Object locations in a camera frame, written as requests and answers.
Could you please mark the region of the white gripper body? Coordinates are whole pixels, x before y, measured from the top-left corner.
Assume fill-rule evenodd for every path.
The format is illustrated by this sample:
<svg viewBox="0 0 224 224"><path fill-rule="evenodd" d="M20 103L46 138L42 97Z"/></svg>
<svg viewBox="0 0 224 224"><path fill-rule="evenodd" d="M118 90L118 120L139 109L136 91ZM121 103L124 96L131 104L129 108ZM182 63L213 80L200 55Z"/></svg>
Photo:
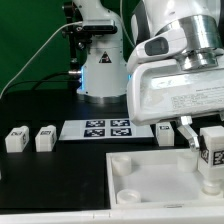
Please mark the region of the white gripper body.
<svg viewBox="0 0 224 224"><path fill-rule="evenodd" d="M176 60L139 65L127 86L130 120L155 124L224 110L224 59L212 68L182 71Z"/></svg>

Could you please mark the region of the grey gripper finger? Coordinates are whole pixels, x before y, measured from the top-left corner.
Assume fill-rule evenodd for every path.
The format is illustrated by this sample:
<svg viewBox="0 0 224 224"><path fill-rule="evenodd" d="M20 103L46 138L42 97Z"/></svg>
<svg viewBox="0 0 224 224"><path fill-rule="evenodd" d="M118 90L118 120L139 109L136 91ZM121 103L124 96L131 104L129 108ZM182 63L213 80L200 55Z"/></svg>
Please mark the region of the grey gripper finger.
<svg viewBox="0 0 224 224"><path fill-rule="evenodd" d="M200 150L198 135L192 129L192 117L191 116L181 116L176 121L178 131L184 136L188 141L189 147L193 152L198 152Z"/></svg>

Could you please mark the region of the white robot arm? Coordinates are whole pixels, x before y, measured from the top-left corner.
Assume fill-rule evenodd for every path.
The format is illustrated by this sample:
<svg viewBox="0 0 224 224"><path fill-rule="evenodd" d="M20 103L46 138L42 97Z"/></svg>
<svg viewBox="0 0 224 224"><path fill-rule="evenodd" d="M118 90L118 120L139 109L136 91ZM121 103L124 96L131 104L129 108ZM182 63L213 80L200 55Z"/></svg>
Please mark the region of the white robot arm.
<svg viewBox="0 0 224 224"><path fill-rule="evenodd" d="M72 0L81 15L69 33L86 49L72 63L78 96L94 103L126 99L136 125L176 121L192 150L195 117L224 114L224 0L140 0L131 16L133 51L125 57L123 18L100 0Z"/></svg>

